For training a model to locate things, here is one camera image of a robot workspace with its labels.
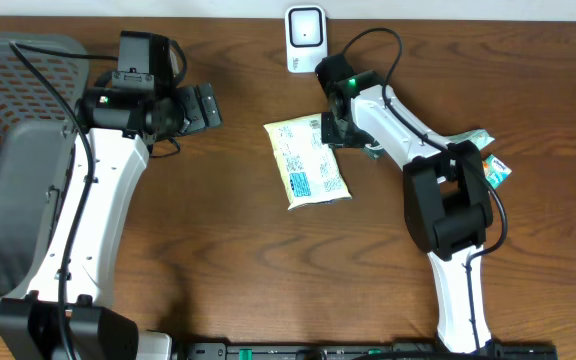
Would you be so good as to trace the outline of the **small green tissue pack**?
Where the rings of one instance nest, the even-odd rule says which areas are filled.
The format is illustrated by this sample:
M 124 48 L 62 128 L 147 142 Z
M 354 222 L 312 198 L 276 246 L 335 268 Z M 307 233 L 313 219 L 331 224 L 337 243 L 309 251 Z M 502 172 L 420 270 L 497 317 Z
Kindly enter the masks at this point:
M 483 161 L 483 169 L 485 178 L 494 189 L 497 189 L 512 173 L 512 170 L 493 154 Z

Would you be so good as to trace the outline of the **dark green snack packet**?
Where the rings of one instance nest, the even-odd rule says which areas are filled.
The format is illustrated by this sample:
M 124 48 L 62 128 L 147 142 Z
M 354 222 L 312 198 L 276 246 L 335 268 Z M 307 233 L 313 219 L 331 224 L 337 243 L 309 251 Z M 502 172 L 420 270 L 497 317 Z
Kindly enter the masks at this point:
M 364 147 L 363 151 L 372 159 L 376 160 L 384 153 L 384 148 L 380 144 L 377 145 L 367 144 Z

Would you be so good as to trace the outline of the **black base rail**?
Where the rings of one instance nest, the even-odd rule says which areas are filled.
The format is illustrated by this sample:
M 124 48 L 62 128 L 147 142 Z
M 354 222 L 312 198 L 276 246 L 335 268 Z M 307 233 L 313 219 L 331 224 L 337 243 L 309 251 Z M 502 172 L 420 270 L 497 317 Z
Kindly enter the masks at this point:
M 180 345 L 172 360 L 558 360 L 552 345 L 489 342 L 473 353 L 451 353 L 432 342 L 408 341 L 390 345 L 271 345 L 217 342 Z

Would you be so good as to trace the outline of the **grey plastic basket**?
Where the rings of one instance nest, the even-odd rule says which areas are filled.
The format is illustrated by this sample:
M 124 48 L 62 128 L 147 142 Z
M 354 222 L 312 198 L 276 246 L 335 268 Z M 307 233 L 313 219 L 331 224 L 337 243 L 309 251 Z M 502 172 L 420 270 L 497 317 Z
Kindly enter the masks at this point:
M 84 47 L 70 37 L 0 32 L 0 301 L 26 295 L 48 251 L 75 140 L 62 107 L 18 60 L 12 41 L 70 105 L 89 73 Z

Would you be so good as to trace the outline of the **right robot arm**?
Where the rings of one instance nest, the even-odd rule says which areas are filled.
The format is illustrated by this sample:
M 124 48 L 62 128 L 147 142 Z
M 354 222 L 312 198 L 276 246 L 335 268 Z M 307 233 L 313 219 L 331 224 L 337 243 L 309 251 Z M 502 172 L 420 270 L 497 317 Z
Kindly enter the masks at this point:
M 341 54 L 324 58 L 315 74 L 330 107 L 323 143 L 380 145 L 402 171 L 406 227 L 433 271 L 439 341 L 453 353 L 480 351 L 492 335 L 478 253 L 493 213 L 478 147 L 431 130 L 379 75 L 355 72 Z

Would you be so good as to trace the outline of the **yellow snack bag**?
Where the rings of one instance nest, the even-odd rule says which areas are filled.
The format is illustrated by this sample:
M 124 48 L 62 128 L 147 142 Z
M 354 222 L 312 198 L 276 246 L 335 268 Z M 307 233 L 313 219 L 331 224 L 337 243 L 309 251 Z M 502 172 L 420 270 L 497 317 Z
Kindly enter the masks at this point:
M 271 142 L 288 210 L 351 199 L 332 149 L 322 142 L 322 115 L 264 125 Z

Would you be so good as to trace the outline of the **white barcode scanner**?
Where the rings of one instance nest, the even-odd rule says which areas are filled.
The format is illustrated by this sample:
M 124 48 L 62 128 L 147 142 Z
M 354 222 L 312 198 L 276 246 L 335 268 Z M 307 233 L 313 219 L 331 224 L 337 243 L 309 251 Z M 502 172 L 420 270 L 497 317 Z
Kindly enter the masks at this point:
M 318 5 L 298 5 L 284 14 L 286 62 L 291 73 L 313 73 L 328 56 L 326 13 Z

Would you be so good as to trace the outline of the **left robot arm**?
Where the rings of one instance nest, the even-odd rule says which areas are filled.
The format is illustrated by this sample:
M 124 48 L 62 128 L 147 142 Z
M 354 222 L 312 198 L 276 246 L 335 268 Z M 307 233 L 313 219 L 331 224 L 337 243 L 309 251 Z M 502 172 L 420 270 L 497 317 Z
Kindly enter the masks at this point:
M 125 31 L 116 69 L 65 111 L 74 130 L 69 188 L 24 295 L 0 302 L 0 337 L 17 359 L 172 359 L 173 338 L 112 308 L 115 262 L 135 187 L 155 143 L 221 124 L 211 85 L 185 83 L 180 45 Z

